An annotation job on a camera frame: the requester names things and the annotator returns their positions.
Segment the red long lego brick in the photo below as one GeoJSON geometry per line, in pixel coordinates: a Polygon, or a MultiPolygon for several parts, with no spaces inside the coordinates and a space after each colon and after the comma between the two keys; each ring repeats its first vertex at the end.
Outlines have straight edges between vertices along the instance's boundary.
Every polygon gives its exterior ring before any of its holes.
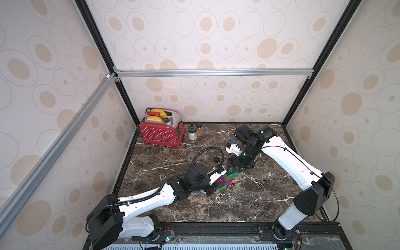
{"type": "Polygon", "coordinates": [[[229,184],[226,184],[227,180],[232,180],[232,179],[225,179],[225,177],[220,177],[220,178],[218,179],[218,181],[221,182],[221,183],[223,183],[224,185],[229,185],[229,184]]]}

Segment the green long lego brick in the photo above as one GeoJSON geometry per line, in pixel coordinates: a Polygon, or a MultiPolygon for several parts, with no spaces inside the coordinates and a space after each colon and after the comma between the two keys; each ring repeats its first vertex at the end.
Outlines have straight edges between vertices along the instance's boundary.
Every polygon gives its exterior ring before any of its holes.
{"type": "Polygon", "coordinates": [[[232,178],[235,178],[235,177],[237,177],[239,175],[239,173],[227,173],[227,174],[225,174],[225,178],[226,179],[232,179],[232,178]]]}

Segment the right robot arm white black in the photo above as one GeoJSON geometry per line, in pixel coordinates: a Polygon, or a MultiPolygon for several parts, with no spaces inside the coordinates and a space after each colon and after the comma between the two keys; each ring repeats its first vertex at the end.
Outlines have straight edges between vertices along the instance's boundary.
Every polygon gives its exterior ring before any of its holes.
{"type": "Polygon", "coordinates": [[[274,237],[283,241],[288,238],[299,223],[313,216],[334,194],[335,176],[323,173],[294,152],[271,127],[265,125],[252,129],[240,125],[234,132],[242,144],[238,147],[229,143],[226,151],[232,156],[227,166],[233,172],[245,172],[255,167],[257,157],[264,153],[277,162],[298,184],[302,190],[291,205],[274,221],[271,228],[274,237]]]}

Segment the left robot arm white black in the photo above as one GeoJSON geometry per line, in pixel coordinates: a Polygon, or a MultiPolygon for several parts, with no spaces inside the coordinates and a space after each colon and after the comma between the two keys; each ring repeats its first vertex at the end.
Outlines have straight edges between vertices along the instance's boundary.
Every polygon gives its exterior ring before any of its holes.
{"type": "Polygon", "coordinates": [[[195,163],[182,177],[170,178],[153,190],[125,198],[105,196],[86,218],[91,248],[101,250],[124,237],[157,238],[162,232],[157,219],[142,217],[143,213],[185,200],[193,192],[210,196],[223,186],[219,179],[226,173],[224,166],[208,171],[205,165],[195,163]]]}

